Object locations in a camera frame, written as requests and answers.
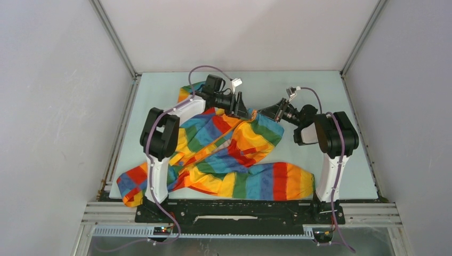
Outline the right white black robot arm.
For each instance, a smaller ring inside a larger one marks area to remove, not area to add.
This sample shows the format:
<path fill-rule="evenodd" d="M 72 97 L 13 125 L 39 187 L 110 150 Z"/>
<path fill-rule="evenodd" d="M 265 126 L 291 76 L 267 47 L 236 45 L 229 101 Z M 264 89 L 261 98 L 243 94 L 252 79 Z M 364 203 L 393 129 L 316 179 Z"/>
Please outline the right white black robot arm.
<path fill-rule="evenodd" d="M 299 146 L 317 144 L 324 159 L 320 185 L 311 201 L 310 216 L 323 223 L 339 210 L 339 187 L 345 165 L 359 146 L 359 136 L 347 114 L 343 111 L 321 114 L 312 105 L 297 110 L 282 98 L 260 114 L 273 121 L 286 121 L 296 126 L 293 140 Z"/>

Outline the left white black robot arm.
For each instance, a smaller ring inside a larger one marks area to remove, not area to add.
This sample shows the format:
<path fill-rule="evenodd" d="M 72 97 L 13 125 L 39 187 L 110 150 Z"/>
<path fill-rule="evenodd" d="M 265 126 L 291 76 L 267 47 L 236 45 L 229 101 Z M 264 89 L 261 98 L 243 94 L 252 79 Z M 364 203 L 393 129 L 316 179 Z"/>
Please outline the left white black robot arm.
<path fill-rule="evenodd" d="M 145 197 L 152 202 L 148 208 L 148 216 L 155 222 L 162 222 L 168 217 L 168 207 L 162 202 L 168 197 L 168 161 L 177 148 L 180 124 L 203 113 L 209 107 L 223 109 L 227 115 L 234 118 L 251 118 L 243 102 L 242 93 L 235 91 L 236 87 L 243 83 L 241 78 L 231 79 L 230 82 L 231 92 L 226 94 L 221 89 L 225 80 L 208 75 L 200 91 L 196 91 L 191 85 L 189 96 L 176 106 L 168 110 L 149 110 L 140 144 L 148 161 Z"/>

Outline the rainbow striped jacket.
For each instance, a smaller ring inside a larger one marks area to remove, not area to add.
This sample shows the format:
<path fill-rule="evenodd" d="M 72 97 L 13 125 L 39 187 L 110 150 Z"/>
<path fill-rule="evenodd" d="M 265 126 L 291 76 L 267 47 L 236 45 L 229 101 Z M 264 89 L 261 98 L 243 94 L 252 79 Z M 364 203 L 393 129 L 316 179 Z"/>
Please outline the rainbow striped jacket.
<path fill-rule="evenodd" d="M 267 201 L 312 195 L 312 173 L 291 163 L 263 163 L 285 131 L 255 110 L 251 115 L 250 121 L 241 121 L 210 108 L 183 123 L 164 187 Z"/>

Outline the left aluminium corner post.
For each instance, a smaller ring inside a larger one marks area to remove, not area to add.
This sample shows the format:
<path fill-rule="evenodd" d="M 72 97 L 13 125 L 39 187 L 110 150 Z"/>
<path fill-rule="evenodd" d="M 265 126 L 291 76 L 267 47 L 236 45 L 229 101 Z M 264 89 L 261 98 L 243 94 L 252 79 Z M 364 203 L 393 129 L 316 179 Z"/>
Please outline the left aluminium corner post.
<path fill-rule="evenodd" d="M 104 27 L 108 37 L 110 38 L 115 50 L 119 54 L 123 64 L 125 65 L 128 73 L 132 77 L 133 80 L 136 80 L 138 77 L 138 72 L 134 68 L 126 49 L 124 48 L 119 35 L 117 34 L 103 4 L 100 0 L 89 0 L 90 4 L 92 5 L 93 10 L 97 14 L 102 26 Z"/>

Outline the aluminium front frame rail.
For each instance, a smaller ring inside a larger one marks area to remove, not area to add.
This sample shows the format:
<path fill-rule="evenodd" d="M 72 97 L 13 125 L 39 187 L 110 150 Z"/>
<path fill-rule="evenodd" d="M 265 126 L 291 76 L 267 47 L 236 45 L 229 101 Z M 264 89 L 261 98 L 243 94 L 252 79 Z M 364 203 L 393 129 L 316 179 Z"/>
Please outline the aluminium front frame rail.
<path fill-rule="evenodd" d="M 159 209 L 126 207 L 120 202 L 89 202 L 82 222 L 91 224 L 138 225 L 172 223 L 194 225 L 201 220 L 270 220 L 281 225 L 326 227 L 332 224 L 331 212 L 315 211 L 306 201 L 258 202 L 235 200 L 171 200 L 164 205 L 170 217 Z M 398 209 L 393 203 L 341 203 L 336 211 L 338 224 L 344 227 L 401 227 Z"/>

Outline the aluminium corner post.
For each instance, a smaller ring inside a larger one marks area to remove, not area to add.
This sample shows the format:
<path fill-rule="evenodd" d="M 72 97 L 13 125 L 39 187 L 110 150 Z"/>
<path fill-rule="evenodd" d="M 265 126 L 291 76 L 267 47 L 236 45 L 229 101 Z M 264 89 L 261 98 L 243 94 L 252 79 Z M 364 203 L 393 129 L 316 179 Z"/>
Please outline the aluminium corner post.
<path fill-rule="evenodd" d="M 367 20 L 363 30 L 361 31 L 351 53 L 349 54 L 343 68 L 340 71 L 341 77 L 345 79 L 347 73 L 351 69 L 355 59 L 360 53 L 362 47 L 364 46 L 368 36 L 370 35 L 374 25 L 377 23 L 381 13 L 383 12 L 385 6 L 387 5 L 388 0 L 379 0 L 377 1 L 376 6 L 374 7 L 369 19 Z"/>
<path fill-rule="evenodd" d="M 132 77 L 133 80 L 136 80 L 138 77 L 138 72 L 134 68 L 126 49 L 124 48 L 119 35 L 117 34 L 103 4 L 100 0 L 89 0 L 90 4 L 92 5 L 93 10 L 97 14 L 102 26 L 104 27 L 108 37 L 110 38 L 115 50 L 119 54 L 123 64 L 125 65 L 128 73 Z"/>

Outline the right aluminium corner post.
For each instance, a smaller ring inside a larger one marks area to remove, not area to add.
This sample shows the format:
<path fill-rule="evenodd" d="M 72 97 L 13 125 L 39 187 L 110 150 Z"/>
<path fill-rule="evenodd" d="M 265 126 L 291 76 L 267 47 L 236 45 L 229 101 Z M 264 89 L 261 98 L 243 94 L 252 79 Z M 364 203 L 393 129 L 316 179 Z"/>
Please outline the right aluminium corner post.
<path fill-rule="evenodd" d="M 343 68 L 340 71 L 341 77 L 345 79 L 347 73 L 351 69 L 355 59 L 360 53 L 362 47 L 364 46 L 368 36 L 370 35 L 374 25 L 377 23 L 381 13 L 383 12 L 385 6 L 387 5 L 388 0 L 379 0 L 377 1 L 376 6 L 374 7 L 369 19 L 367 20 L 363 30 L 361 31 L 351 53 L 349 54 Z"/>

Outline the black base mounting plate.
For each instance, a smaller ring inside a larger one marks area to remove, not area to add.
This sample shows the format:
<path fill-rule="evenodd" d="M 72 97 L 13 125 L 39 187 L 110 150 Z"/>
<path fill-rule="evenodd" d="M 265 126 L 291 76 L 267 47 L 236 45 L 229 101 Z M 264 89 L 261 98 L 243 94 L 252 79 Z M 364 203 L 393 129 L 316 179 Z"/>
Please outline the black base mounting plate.
<path fill-rule="evenodd" d="M 136 209 L 136 223 L 164 223 L 174 233 L 300 234 L 309 225 L 332 228 L 345 224 L 341 206 L 336 213 L 314 214 L 311 201 L 238 199 L 166 199 L 157 207 L 145 201 Z"/>

